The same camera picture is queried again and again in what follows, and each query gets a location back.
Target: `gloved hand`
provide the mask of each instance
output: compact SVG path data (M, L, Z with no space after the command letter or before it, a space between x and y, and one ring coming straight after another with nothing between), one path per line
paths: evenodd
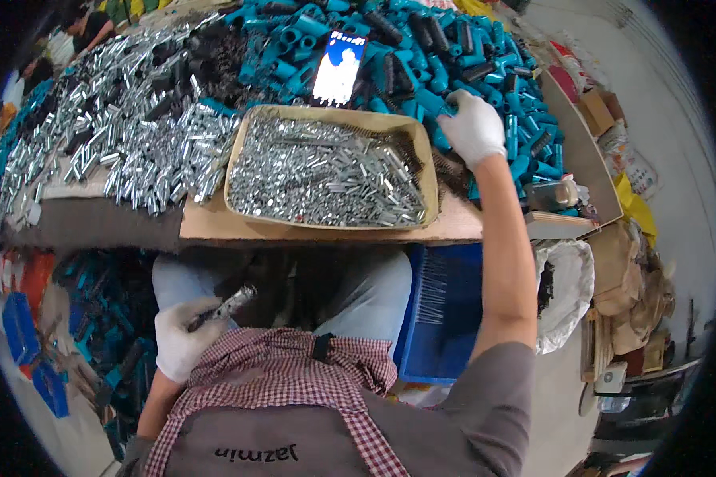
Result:
M171 381L183 384L201 354L228 329L226 320L207 320L189 333L188 326L205 311L215 310L223 303L216 297L202 297L160 311L154 318L156 329L156 366Z
M449 94L446 102L458 103L459 114L438 116L438 125L469 170L494 153L506 157L504 123L493 106L463 89Z

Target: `blue plastic crate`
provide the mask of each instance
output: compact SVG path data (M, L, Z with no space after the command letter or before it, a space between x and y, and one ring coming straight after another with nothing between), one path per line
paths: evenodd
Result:
M479 243L442 247L412 246L409 251L411 296L395 362L399 377L406 382L452 384L467 367L483 317L483 249ZM432 269L445 283L444 304L439 323L420 320L429 316L424 306L431 295L423 277Z
M3 329L14 363L31 364L39 354L39 341L24 293L11 291L8 294L3 309Z
M32 373L32 383L54 416L60 418L69 415L64 380L53 371L53 367L40 361Z

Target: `smartphone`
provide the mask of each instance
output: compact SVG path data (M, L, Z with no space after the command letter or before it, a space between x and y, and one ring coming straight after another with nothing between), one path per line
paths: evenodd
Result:
M318 66L311 104L340 108L350 101L366 39L332 31Z

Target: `cardboard tray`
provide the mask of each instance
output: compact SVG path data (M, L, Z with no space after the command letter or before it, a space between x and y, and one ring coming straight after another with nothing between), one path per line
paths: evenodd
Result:
M257 114L277 114L281 118L286 119L308 119L322 120L327 123L344 124L348 126L356 126L358 128L373 130L376 132L387 132L390 130L401 129L409 133L414 141L414 150L424 167L418 177L419 188L424 202L427 205L427 211L424 214L424 221L418 225L406 225L402 227L339 227L334 225L316 225L316 224L299 224L296 222L287 222L270 217L258 217L256 215L242 214L231 207L228 202L228 189L230 187L230 171L233 165L238 161L244 140L247 137L247 129L249 128L249 120ZM231 149L230 159L228 160L228 170L225 177L225 187L223 195L225 205L229 211L235 215L239 215L248 221L265 222L268 224L284 224L294 227L308 227L315 229L337 230L337 231L404 231L412 230L420 227L426 227L438 218L438 180L435 176L435 166L432 162L432 151L430 149L430 140L427 131L415 119L395 114L372 113L368 111L353 111L335 108L303 108L300 106L280 106L280 105L258 105L250 109L245 115L244 120L239 127L239 133L236 141Z

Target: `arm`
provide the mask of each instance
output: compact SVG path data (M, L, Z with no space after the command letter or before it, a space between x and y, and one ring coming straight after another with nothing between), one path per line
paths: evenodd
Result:
M525 219L506 163L504 124L496 110L467 91L451 93L455 117L438 124L475 174L483 205L483 321L469 361L500 343L536 347L535 263Z
M474 170L483 204L483 321L470 362L499 343L536 347L536 268L515 183L503 156Z
M101 27L101 30L98 31L98 34L95 35L95 38L93 38L93 40L85 47L85 50L90 51L93 48L95 48L95 46L98 43L101 43L101 40L103 40L106 37L106 35L111 33L111 31L114 29L115 29L115 23L111 20L107 21L104 24L104 26Z
M172 411L172 406L182 392L183 386L171 381L161 369L157 369L151 383L149 397L146 398L146 405L140 413L137 436L156 440L167 423L167 416Z
M189 324L200 314L218 306L219 299L203 297L167 308L154 318L157 370L138 420L138 437L155 440L162 432L191 370L204 351L227 329L225 320L208 320L196 331L188 331Z

